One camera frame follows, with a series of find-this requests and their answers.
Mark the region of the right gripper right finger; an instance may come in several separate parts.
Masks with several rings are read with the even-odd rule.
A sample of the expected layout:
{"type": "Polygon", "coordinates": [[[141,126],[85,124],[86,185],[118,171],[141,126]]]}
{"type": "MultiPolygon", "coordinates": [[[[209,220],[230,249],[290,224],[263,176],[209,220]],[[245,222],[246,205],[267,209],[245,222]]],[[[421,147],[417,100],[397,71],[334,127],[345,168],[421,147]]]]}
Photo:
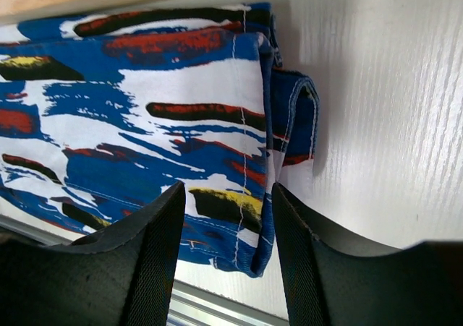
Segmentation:
{"type": "Polygon", "coordinates": [[[358,235],[272,188],[291,325],[460,325],[462,243],[397,249],[358,235]]]}

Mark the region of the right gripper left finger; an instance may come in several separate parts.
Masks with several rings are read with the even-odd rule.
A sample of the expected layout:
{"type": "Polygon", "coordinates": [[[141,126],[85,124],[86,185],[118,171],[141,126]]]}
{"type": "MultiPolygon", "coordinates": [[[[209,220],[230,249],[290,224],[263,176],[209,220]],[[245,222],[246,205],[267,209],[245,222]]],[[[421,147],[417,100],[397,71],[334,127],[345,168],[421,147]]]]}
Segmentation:
{"type": "Polygon", "coordinates": [[[130,216],[46,246],[1,235],[3,325],[165,325],[184,223],[176,183],[130,216]]]}

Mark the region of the blue patterned trousers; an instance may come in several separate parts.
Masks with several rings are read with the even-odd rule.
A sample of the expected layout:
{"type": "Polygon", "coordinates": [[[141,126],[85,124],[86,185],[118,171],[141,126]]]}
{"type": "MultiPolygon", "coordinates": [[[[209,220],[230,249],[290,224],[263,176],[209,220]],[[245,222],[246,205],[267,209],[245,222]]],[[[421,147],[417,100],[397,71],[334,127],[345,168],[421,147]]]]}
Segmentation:
{"type": "Polygon", "coordinates": [[[319,97],[267,2],[1,26],[1,198],[89,234],[182,182],[179,258],[258,278],[271,189],[313,185],[319,97]]]}

